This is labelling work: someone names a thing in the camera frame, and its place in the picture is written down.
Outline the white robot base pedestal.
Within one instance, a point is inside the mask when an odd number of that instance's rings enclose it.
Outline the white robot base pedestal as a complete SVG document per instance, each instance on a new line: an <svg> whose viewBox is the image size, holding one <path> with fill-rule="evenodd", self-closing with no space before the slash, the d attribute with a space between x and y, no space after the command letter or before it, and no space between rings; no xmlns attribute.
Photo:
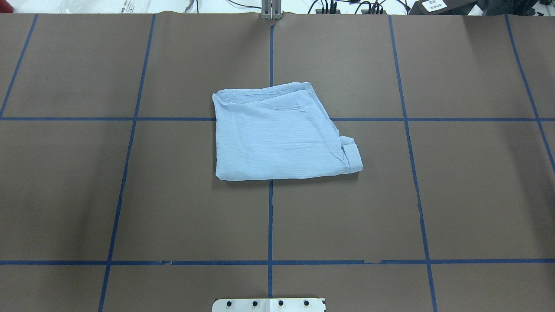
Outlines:
<svg viewBox="0 0 555 312"><path fill-rule="evenodd" d="M218 299L212 312L325 312L321 298Z"/></svg>

